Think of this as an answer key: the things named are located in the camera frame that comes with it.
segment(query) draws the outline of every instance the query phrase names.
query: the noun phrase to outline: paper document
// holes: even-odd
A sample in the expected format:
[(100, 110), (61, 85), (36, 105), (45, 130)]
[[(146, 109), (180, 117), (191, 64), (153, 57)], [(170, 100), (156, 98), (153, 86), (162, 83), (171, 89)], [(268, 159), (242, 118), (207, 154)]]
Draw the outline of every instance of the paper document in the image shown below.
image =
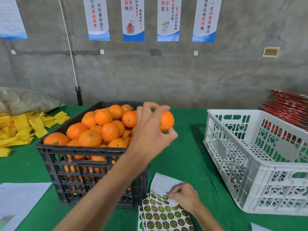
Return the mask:
[(0, 185), (0, 230), (14, 231), (50, 185), (51, 182), (2, 183)]
[[(182, 181), (162, 175), (160, 173), (155, 173), (150, 190), (153, 190), (162, 196), (168, 195), (168, 192), (171, 190), (171, 188), (179, 183), (182, 183)], [(172, 207), (178, 205), (178, 202), (173, 199), (170, 199), (169, 203)]]
[(269, 230), (267, 228), (264, 228), (262, 226), (256, 225), (254, 223), (251, 223), (251, 230), (252, 231), (271, 231), (271, 230)]

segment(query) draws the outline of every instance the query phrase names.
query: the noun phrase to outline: concrete wall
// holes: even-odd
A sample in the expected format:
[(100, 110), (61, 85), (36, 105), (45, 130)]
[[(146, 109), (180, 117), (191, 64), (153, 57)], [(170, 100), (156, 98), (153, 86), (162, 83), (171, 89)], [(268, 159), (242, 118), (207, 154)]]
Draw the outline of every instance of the concrete wall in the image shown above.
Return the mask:
[[(77, 104), (58, 0), (17, 3), (29, 39), (0, 39), (0, 86)], [(267, 88), (308, 93), (308, 0), (222, 0), (214, 43), (191, 42), (197, 0), (182, 1), (179, 42), (156, 41), (157, 0), (145, 0), (145, 42), (123, 42), (120, 0), (107, 0), (110, 42), (88, 39), (83, 0), (62, 3), (85, 105), (256, 108)], [(279, 56), (261, 58), (265, 46)]]

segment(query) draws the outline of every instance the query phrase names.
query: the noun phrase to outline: poster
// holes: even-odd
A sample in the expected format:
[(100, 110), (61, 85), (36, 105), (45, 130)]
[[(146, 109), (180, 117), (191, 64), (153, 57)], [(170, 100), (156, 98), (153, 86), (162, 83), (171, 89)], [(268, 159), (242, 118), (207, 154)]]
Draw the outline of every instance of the poster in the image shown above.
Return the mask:
[(28, 39), (16, 0), (0, 0), (0, 36), (4, 40)]
[(89, 40), (110, 41), (106, 0), (83, 0)]
[(193, 42), (214, 42), (222, 0), (197, 0)]
[(124, 41), (144, 41), (144, 0), (121, 0)]
[(182, 0), (158, 0), (157, 41), (179, 41)]

